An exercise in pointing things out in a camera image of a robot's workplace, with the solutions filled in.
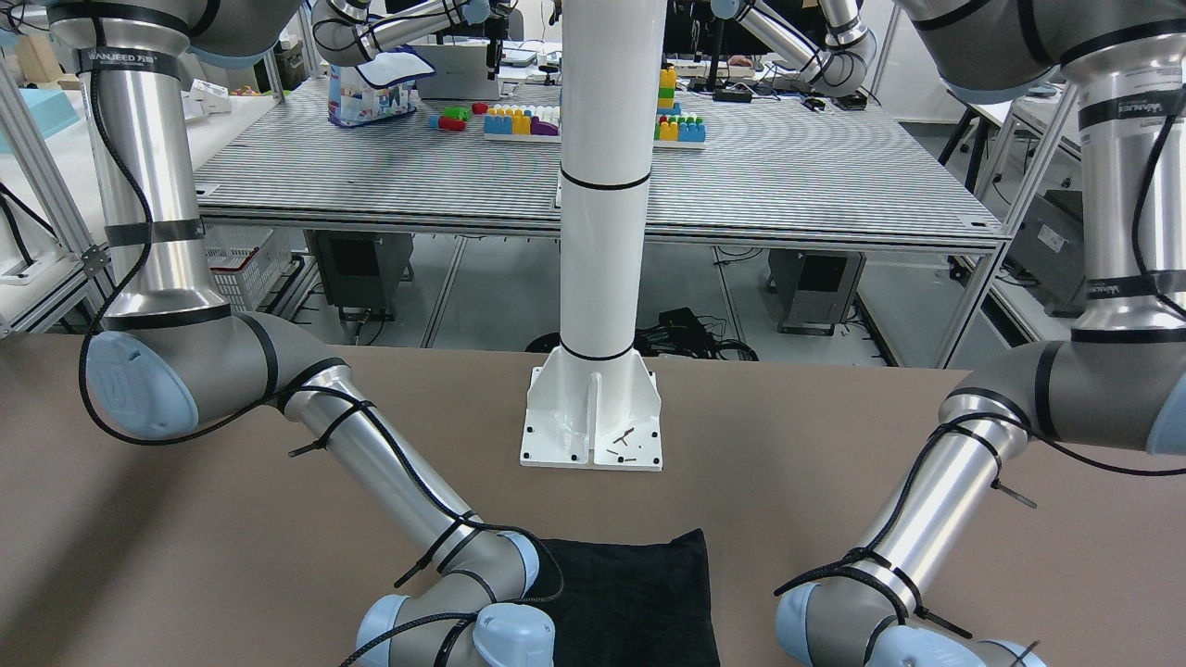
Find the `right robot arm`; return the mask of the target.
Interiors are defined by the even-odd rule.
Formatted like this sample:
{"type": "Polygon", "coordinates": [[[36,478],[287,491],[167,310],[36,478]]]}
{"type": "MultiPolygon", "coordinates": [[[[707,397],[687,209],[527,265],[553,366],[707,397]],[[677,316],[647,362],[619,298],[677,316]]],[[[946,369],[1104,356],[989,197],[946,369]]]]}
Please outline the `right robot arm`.
{"type": "Polygon", "coordinates": [[[423,550],[439,582],[381,598],[353,663],[550,666],[557,629],[528,597],[549,553],[536,536],[482,521],[352,383],[310,331],[232,312],[205,262],[204,225],[181,109],[179,57],[270,50],[296,1],[47,1],[88,94],[116,292],[79,357],[97,425],[139,445],[208,434],[268,405],[326,451],[423,550]]]}

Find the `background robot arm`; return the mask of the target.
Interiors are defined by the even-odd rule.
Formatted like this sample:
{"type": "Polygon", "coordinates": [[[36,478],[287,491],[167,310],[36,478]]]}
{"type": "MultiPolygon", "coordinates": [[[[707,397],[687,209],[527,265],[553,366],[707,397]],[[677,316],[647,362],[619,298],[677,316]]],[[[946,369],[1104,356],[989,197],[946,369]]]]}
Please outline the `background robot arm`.
{"type": "Polygon", "coordinates": [[[822,1],[825,13],[824,42],[812,42],[789,24],[765,1],[712,1],[720,19],[745,27],[760,42],[774,47],[784,62],[793,65],[801,80],[820,94],[843,97],[863,87],[876,61],[876,34],[863,24],[855,1],[822,1]]]}

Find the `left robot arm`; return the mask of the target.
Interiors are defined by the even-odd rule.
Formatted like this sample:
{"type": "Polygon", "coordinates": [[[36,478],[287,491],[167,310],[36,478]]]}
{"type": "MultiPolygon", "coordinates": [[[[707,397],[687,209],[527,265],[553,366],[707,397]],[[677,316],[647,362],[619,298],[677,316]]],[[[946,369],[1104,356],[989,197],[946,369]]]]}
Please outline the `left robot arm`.
{"type": "Polygon", "coordinates": [[[1033,440],[1182,453],[1182,2],[905,1],[967,101],[1059,72],[1080,91],[1086,309],[1067,341],[1016,347],[945,398],[855,548],[776,591],[805,666],[1038,666],[975,641],[923,592],[1005,460],[1033,440]]]}

